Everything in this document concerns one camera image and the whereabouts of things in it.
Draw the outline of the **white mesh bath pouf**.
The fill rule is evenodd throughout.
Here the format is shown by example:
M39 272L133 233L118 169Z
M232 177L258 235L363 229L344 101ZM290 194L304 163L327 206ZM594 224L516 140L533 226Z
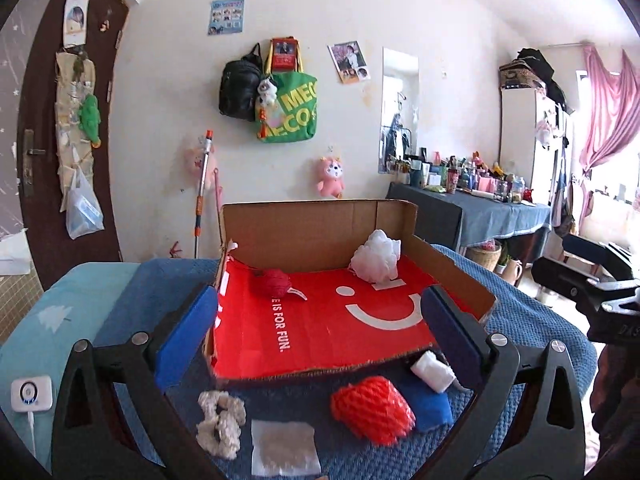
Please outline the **white mesh bath pouf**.
M360 280L381 284L398 278L401 240L389 238L383 230L373 231L350 259L349 269Z

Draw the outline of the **pink curtain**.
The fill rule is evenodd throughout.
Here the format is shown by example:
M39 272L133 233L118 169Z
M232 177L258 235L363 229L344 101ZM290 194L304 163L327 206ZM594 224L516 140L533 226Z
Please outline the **pink curtain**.
M591 119L579 156L585 176L623 151L639 134L639 69L622 51L620 72L603 64L595 46L584 47L591 84Z

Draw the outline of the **blue sponge cloth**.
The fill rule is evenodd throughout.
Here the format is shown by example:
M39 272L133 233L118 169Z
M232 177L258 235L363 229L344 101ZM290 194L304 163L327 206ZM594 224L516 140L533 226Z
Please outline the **blue sponge cloth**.
M421 434L454 422L446 393L437 393L424 382L400 382L398 391L416 418L416 431Z

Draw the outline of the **cardboard box red lining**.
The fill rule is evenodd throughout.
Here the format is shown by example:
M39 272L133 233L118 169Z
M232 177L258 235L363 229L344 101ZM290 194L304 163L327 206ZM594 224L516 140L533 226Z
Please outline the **cardboard box red lining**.
M485 321L495 296L414 234L417 216L418 207L405 200L224 205L218 312L203 350L212 375L220 382L266 382L420 353L435 342L420 307L431 285ZM398 278L384 285L349 269L375 230L401 240ZM255 296L254 269L282 270L308 300Z

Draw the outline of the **white towel packet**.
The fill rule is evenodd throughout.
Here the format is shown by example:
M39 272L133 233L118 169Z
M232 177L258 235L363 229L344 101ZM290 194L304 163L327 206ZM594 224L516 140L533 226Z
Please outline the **white towel packet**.
M444 393L456 380L451 367L440 362L431 350L425 351L410 370L436 393Z

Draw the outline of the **white plastic bag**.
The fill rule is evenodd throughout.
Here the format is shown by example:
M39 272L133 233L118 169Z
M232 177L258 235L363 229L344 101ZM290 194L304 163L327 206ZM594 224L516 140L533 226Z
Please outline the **white plastic bag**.
M71 240L104 230L103 212L82 170L74 171L66 196L66 230Z

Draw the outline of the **wall mirror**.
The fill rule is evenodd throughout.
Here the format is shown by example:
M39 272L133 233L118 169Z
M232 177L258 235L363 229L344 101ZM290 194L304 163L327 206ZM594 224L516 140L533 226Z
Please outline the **wall mirror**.
M420 105L420 61L416 55L383 48L378 172L391 174L416 156Z

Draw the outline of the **white pad packet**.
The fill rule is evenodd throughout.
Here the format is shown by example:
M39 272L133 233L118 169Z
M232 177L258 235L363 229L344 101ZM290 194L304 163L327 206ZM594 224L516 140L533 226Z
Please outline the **white pad packet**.
M303 477L321 474L314 427L306 422L252 421L252 475Z

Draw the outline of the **red crochet ball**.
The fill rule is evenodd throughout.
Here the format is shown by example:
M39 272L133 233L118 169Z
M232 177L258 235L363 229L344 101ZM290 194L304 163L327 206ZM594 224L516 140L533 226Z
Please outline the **red crochet ball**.
M307 301L307 296L296 289L288 274L280 269L254 269L250 272L250 291L258 297L283 299L297 296Z

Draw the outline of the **beige hanging organizer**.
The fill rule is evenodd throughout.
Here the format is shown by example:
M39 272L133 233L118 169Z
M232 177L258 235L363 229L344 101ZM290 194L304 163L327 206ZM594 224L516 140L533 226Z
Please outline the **beige hanging organizer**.
M94 93L96 69L90 60L82 61L82 70L78 56L68 52L55 55L55 139L58 147L58 178L62 200L60 211L66 209L66 196L75 168L79 166L93 184L93 154L88 138L80 130L78 110L87 94Z

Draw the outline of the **blue knitted blanket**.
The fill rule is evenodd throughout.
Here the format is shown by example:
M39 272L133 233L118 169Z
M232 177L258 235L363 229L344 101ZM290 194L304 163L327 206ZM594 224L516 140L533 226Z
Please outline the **blue knitted blanket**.
M516 344L529 347L541 348L552 339L565 342L574 361L578 390L587 392L597 368L597 350L578 327L450 249L442 248L441 252L496 296L498 304L489 315L488 332L502 333ZM126 264L120 295L94 337L94 345L122 344L138 330L152 332L196 286L214 278L217 266L213 259L153 259ZM384 364L371 372L388 378L396 387L400 382L419 380L404 362ZM306 422L313 426L322 474L331 479L408 479L444 440L471 396L456 388L448 389L446 395L454 418L451 425L426 434L413 430L392 446L376 446L355 437L330 413L331 393L365 377L367 372L360 370L300 382L242 387L232 392L244 400L251 419Z

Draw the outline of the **dark brown door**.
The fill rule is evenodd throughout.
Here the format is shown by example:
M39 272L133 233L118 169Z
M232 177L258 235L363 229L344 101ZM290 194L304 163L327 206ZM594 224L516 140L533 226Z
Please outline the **dark brown door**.
M20 200L43 288L86 262L117 262L110 187L114 66L129 9L124 0L50 0L30 51L17 119ZM92 184L101 231L70 238L66 195L75 168Z

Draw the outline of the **red mesh scrubber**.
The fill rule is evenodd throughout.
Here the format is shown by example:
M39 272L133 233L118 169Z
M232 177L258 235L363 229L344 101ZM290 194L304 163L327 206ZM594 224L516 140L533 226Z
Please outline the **red mesh scrubber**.
M391 446L410 434L416 415L397 388L383 376L364 378L335 391L332 417L356 437L378 446Z

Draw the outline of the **green plush toy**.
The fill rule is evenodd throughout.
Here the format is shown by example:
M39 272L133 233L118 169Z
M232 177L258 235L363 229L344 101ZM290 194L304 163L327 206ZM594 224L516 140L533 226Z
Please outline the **green plush toy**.
M98 99L94 94L86 95L79 107L78 118L80 130L85 133L85 136L88 138L91 146L93 148L99 148L101 146L101 139L99 136L101 116L98 107Z

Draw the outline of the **red box on wall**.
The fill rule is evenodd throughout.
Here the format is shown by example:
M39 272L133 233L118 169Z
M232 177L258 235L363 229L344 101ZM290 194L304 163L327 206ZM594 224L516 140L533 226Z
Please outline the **red box on wall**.
M299 44L294 37L273 38L270 42L270 70L273 73L298 71Z

